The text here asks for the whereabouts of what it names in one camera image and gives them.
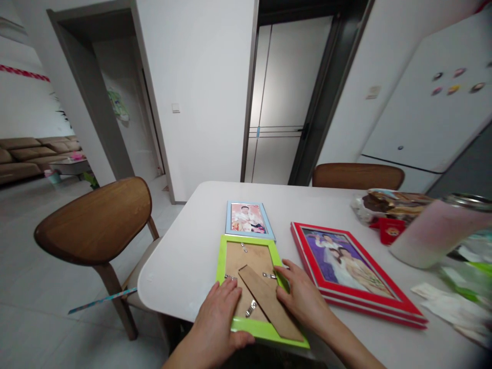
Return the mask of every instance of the hand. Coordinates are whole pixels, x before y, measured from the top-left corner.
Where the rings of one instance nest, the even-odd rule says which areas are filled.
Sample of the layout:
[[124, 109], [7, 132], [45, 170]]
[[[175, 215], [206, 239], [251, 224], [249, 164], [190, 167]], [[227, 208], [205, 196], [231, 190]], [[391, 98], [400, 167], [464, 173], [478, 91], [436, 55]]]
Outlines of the hand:
[[201, 305], [190, 333], [178, 345], [164, 367], [212, 368], [221, 365], [237, 349], [255, 342], [247, 332], [231, 332], [231, 321], [242, 289], [237, 279], [216, 282]]
[[304, 270], [287, 259], [282, 262], [290, 269], [275, 266], [274, 269], [283, 275], [291, 286], [288, 294], [282, 287], [277, 287], [277, 299], [304, 325], [323, 336], [329, 329], [330, 320], [337, 318], [321, 296], [316, 286], [311, 282]]

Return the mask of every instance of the food package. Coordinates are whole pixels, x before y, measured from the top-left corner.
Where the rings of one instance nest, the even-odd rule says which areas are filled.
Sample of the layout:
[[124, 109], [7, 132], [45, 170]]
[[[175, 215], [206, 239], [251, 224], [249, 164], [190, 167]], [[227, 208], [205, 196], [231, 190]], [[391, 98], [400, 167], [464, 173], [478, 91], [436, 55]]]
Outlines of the food package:
[[403, 220], [408, 226], [432, 201], [434, 199], [419, 193], [370, 189], [365, 196], [355, 196], [351, 207], [366, 225], [378, 218], [390, 218]]

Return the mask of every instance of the floor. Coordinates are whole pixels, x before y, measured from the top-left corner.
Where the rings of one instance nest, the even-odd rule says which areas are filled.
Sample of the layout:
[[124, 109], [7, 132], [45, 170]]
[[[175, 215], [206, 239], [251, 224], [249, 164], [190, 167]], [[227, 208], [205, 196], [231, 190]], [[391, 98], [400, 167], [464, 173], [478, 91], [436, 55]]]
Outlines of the floor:
[[[171, 205], [165, 176], [149, 184], [152, 217], [165, 234], [183, 206]], [[40, 178], [0, 189], [0, 367], [160, 368], [167, 358], [157, 318], [132, 308], [139, 337], [129, 341], [111, 303], [78, 313], [68, 310], [107, 292], [97, 273], [42, 251], [33, 232], [47, 215], [90, 192], [89, 184], [64, 177]], [[145, 227], [112, 261], [123, 282], [152, 236]]]

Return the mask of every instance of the picture frame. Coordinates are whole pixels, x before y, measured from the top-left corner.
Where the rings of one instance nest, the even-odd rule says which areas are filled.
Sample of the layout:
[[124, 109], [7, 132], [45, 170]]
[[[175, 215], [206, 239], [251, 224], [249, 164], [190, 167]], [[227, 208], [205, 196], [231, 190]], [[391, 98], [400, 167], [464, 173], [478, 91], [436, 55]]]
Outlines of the picture frame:
[[426, 329], [426, 317], [350, 232], [296, 222], [291, 232], [304, 269], [327, 302]]
[[[235, 242], [239, 244], [255, 245], [266, 247], [268, 249], [268, 254], [271, 258], [272, 268], [275, 265], [282, 266], [282, 261], [277, 251], [277, 247], [275, 242], [270, 239], [261, 239], [261, 238], [253, 238], [253, 237], [243, 237], [243, 236], [233, 236], [233, 235], [222, 235], [220, 239], [220, 248], [219, 248], [219, 256], [217, 263], [217, 273], [216, 280], [222, 284], [226, 279], [226, 260], [227, 260], [227, 249], [228, 242]], [[277, 275], [277, 279], [275, 280], [277, 285], [281, 286], [284, 290], [288, 291], [288, 283], [287, 281]], [[306, 337], [303, 335], [304, 340], [294, 341], [290, 339], [285, 339], [279, 336], [273, 325], [268, 321], [258, 321], [251, 318], [246, 318], [245, 316], [235, 315], [232, 320], [231, 331], [246, 331], [251, 333], [257, 339], [264, 339], [268, 341], [283, 343], [291, 346], [300, 347], [303, 349], [309, 349], [310, 345]]]
[[266, 214], [261, 202], [228, 201], [225, 233], [275, 241], [275, 235]]

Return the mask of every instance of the jar lid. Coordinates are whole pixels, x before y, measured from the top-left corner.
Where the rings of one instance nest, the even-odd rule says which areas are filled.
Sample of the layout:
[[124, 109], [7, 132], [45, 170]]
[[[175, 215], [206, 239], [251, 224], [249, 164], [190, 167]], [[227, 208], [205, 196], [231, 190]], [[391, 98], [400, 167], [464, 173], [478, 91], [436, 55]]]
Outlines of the jar lid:
[[453, 192], [444, 196], [441, 200], [455, 207], [492, 213], [492, 200], [486, 197]]

